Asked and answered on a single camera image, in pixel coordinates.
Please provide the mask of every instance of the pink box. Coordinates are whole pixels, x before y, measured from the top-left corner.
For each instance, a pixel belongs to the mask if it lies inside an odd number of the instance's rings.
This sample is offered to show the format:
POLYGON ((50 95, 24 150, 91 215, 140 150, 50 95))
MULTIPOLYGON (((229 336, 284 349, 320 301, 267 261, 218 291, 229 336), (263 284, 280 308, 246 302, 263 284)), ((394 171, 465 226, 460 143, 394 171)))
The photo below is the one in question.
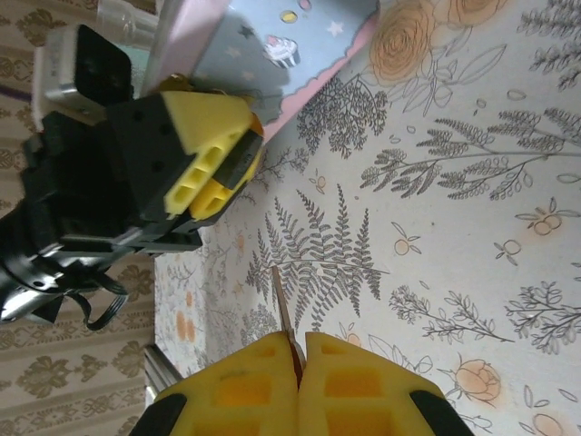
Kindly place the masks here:
POLYGON ((372 37, 377 0, 166 2, 143 93, 170 74, 250 95, 268 141, 372 37))

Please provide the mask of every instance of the star print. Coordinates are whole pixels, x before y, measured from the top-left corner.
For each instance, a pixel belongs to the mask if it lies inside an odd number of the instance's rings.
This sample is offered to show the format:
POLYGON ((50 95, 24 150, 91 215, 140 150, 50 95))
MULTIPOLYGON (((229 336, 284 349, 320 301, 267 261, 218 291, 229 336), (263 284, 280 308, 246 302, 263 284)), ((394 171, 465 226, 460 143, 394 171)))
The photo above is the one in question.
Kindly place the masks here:
POLYGON ((238 50, 237 48, 234 48, 234 47, 228 47, 228 50, 226 50, 226 54, 230 55, 232 57, 241 56, 240 50, 238 50))
POLYGON ((337 37, 338 34, 343 33, 343 23, 330 22, 330 26, 327 27, 327 32, 331 33, 333 37, 337 37))
POLYGON ((244 77, 246 80, 250 81, 254 78, 254 73, 251 73, 250 71, 243 71, 242 77, 244 77))
POLYGON ((246 39, 249 39, 251 36, 254 36, 254 31, 250 27, 246 27, 242 25, 238 33, 244 36, 246 39))

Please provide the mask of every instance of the yellow 3d-printed part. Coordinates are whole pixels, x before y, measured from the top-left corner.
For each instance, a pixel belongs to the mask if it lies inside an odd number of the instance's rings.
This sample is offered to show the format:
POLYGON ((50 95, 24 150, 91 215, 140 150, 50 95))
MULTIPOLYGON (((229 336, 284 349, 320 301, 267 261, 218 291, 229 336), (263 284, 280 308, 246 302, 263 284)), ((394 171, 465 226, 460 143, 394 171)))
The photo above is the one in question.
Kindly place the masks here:
POLYGON ((297 435, 297 379, 284 332, 264 336, 155 400, 174 393, 187 402, 172 436, 297 435))
POLYGON ((372 352, 307 333, 299 435, 433 436, 409 397, 417 390, 444 398, 435 384, 372 352))
MULTIPOLYGON (((261 122, 256 115, 253 116, 251 130, 260 138, 264 135, 261 122)), ((261 152, 258 152, 251 166, 246 171, 246 174, 234 189, 228 189, 214 179, 210 179, 190 205, 190 215, 192 218, 196 221, 207 220, 218 213, 230 201, 232 196, 241 189, 242 185, 254 176, 260 160, 261 152)))
POLYGON ((164 196, 169 215, 183 213, 251 127, 253 114, 240 97, 185 91, 162 93, 185 154, 197 154, 164 196))

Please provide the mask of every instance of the black cable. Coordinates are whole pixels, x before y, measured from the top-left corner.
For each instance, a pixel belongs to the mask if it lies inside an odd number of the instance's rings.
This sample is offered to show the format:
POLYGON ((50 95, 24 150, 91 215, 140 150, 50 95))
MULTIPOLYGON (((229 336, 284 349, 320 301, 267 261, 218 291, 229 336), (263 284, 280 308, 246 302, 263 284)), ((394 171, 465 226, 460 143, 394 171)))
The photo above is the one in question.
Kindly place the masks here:
POLYGON ((89 272, 87 274, 86 279, 88 281, 94 282, 97 286, 102 287, 106 291, 109 291, 110 293, 116 295, 115 299, 112 301, 109 307, 103 312, 103 314, 96 321, 91 322, 90 317, 91 310, 93 308, 91 307, 89 301, 86 298, 84 298, 80 293, 66 294, 67 297, 70 297, 81 307, 81 310, 83 311, 84 315, 83 323, 86 326, 86 328, 89 329, 91 332, 96 332, 98 330, 101 330, 109 322, 111 322, 113 317, 121 310, 121 308, 127 301, 129 294, 122 284, 115 281, 104 272, 98 271, 89 272))

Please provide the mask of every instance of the floral tablecloth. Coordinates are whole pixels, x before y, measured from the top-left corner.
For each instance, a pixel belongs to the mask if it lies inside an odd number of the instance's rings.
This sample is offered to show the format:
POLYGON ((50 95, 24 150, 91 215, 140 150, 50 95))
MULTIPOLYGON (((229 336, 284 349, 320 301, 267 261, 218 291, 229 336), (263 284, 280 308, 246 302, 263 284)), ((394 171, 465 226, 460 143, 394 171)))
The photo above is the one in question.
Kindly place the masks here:
POLYGON ((185 375, 275 331, 278 265, 300 338, 431 379, 476 435, 581 434, 580 75, 580 0, 390 4, 157 259, 156 342, 185 375))

